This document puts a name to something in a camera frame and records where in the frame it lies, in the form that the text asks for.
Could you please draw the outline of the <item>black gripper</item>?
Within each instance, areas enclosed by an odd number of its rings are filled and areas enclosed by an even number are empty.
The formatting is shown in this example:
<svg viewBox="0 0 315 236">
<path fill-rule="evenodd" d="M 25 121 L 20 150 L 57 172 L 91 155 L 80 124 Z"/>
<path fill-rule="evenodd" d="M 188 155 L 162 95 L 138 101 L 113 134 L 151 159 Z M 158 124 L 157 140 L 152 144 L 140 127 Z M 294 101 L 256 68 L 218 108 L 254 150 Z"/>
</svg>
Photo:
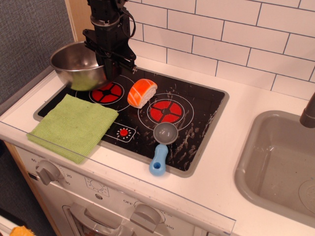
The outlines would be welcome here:
<svg viewBox="0 0 315 236">
<path fill-rule="evenodd" d="M 134 32 L 130 31 L 131 16 L 126 13 L 115 13 L 112 20 L 101 20 L 91 16 L 94 29 L 83 30 L 85 46 L 95 52 L 97 64 L 104 65 L 104 73 L 108 81 L 121 75 L 124 67 L 136 71 L 136 55 L 128 45 Z"/>
</svg>

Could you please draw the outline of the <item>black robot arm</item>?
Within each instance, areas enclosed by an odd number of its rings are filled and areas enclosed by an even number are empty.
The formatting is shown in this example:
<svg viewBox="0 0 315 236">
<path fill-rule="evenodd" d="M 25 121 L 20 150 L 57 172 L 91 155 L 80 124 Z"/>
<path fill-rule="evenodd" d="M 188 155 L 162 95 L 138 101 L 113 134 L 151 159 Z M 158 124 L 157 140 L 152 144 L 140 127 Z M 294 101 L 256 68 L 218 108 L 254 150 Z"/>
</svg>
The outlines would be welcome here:
<svg viewBox="0 0 315 236">
<path fill-rule="evenodd" d="M 136 24 L 130 28 L 134 17 L 124 4 L 125 0 L 89 0 L 91 23 L 94 29 L 83 30 L 85 46 L 95 53 L 98 65 L 103 67 L 107 80 L 116 79 L 123 68 L 136 72 L 136 54 L 128 41 L 134 36 Z"/>
</svg>

